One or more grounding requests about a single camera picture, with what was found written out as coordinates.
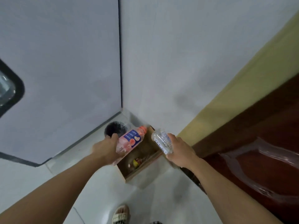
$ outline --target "yellow wall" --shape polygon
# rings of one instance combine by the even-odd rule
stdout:
[[[179,133],[193,145],[299,72],[299,12]]]

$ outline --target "hand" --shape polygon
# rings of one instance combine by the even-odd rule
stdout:
[[[91,156],[99,158],[103,162],[103,165],[110,165],[116,159],[123,157],[125,153],[116,153],[116,145],[118,143],[118,135],[114,133],[110,138],[108,135],[106,138],[92,146]]]
[[[172,142],[173,153],[166,155],[166,158],[180,167],[188,168],[191,159],[196,156],[195,151],[180,137],[177,138],[171,133],[167,135]]]

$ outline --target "door panel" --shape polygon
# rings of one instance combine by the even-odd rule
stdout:
[[[0,152],[41,164],[121,109],[118,0],[1,0],[0,58],[23,98]]]

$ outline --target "pink bottle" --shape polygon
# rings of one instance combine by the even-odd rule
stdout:
[[[116,152],[121,153],[125,152],[125,156],[132,151],[140,142],[143,141],[144,135],[147,133],[147,127],[146,126],[141,126],[138,128],[135,128],[124,135],[122,135],[118,139],[118,143],[116,146]],[[112,165],[118,164],[122,158],[117,159],[116,161],[113,162]]]

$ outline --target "forearm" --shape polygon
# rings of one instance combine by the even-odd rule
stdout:
[[[188,168],[199,179],[223,224],[282,223],[203,159],[193,156]]]
[[[0,223],[63,223],[102,161],[88,156],[53,177],[0,215]]]

